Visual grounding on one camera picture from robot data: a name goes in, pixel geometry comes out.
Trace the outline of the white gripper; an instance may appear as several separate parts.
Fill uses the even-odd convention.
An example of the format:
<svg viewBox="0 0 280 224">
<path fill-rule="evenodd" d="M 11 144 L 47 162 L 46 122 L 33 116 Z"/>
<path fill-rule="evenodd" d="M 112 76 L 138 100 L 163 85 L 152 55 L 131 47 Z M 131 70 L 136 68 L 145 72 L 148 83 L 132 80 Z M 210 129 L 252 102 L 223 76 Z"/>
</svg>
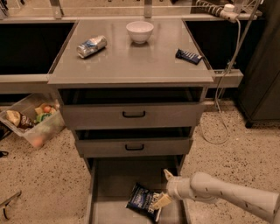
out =
<svg viewBox="0 0 280 224">
<path fill-rule="evenodd" d="M 193 190 L 189 178 L 173 176 L 167 169 L 164 169 L 164 175 L 168 180 L 166 190 L 169 195 L 161 192 L 157 199 L 151 204 L 154 210 L 166 207 L 172 200 L 193 199 Z"/>
</svg>

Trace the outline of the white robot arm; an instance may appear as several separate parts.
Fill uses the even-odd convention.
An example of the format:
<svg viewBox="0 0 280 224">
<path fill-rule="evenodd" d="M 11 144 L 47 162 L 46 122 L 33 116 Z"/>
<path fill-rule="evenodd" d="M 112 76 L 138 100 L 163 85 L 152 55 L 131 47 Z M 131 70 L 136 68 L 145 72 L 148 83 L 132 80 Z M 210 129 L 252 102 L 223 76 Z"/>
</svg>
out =
<svg viewBox="0 0 280 224">
<path fill-rule="evenodd" d="M 205 172 L 195 172 L 190 178 L 184 178 L 173 176 L 164 169 L 164 175 L 167 179 L 166 192 L 161 192 L 151 204 L 155 210 L 175 200 L 215 203 L 217 199 L 223 199 L 269 224 L 280 224 L 280 194 L 277 192 L 231 184 Z"/>
</svg>

